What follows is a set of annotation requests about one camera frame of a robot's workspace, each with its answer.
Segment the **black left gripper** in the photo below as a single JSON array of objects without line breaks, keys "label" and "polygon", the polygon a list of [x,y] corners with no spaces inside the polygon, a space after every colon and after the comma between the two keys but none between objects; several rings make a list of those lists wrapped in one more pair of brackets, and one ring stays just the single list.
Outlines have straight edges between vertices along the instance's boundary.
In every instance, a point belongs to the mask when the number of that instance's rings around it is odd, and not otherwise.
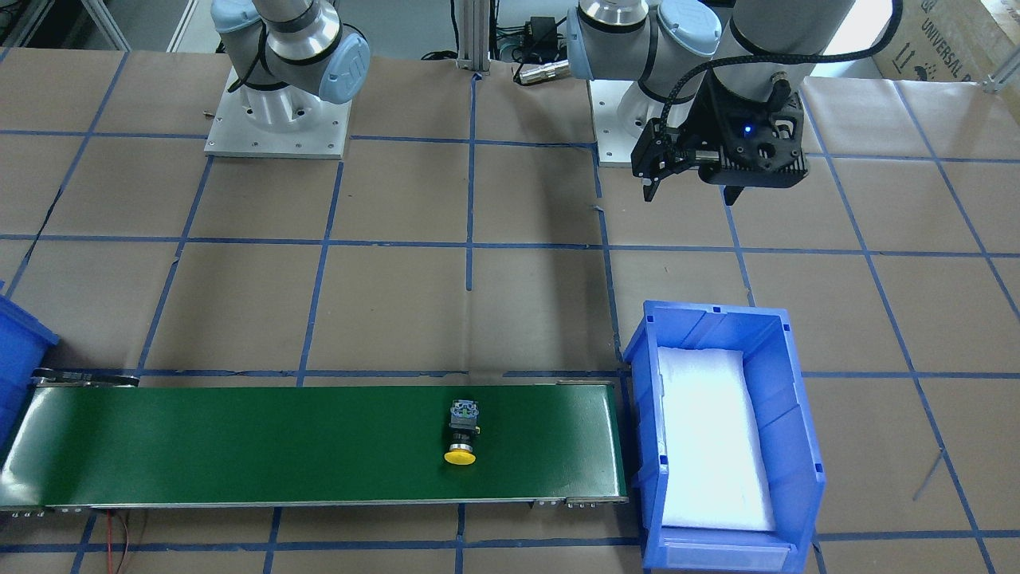
[{"label": "black left gripper", "polygon": [[726,88],[712,70],[700,84],[688,117],[677,128],[649,119],[633,152],[631,171],[642,198],[653,201],[663,179],[698,167],[705,182],[724,185],[724,204],[733,206],[744,187],[790,188],[809,174],[802,149],[804,106],[785,73],[766,88],[763,101],[747,100]]}]

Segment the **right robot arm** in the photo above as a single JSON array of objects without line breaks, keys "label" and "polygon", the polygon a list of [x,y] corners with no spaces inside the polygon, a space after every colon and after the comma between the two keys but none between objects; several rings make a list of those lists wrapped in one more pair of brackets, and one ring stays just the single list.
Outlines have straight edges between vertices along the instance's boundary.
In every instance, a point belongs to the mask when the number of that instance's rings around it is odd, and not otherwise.
[{"label": "right robot arm", "polygon": [[227,92],[256,124],[292,126],[322,103],[350,102],[367,79],[371,47],[334,1],[214,1],[210,11],[237,75]]}]

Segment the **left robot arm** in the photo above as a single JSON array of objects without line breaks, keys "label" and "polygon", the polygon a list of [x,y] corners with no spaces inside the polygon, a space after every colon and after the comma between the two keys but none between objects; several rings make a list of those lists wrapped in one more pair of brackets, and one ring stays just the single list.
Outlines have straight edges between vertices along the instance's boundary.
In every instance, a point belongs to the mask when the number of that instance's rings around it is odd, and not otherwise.
[{"label": "left robot arm", "polygon": [[580,1],[566,15],[566,60],[517,73],[630,81],[630,166],[651,201],[698,171],[732,206],[747,187],[790,188],[809,173],[798,88],[851,10],[849,1]]}]

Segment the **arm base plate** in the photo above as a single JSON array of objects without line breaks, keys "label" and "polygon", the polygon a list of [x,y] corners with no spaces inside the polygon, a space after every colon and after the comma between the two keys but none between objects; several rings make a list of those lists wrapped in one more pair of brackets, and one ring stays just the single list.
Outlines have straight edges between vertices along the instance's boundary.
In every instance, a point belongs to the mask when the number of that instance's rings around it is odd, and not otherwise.
[{"label": "arm base plate", "polygon": [[237,159],[336,159],[345,154],[352,104],[298,88],[224,91],[204,152]]},{"label": "arm base plate", "polygon": [[631,168],[631,153],[648,120],[659,117],[663,104],[635,81],[590,81],[591,119],[603,166]]}]

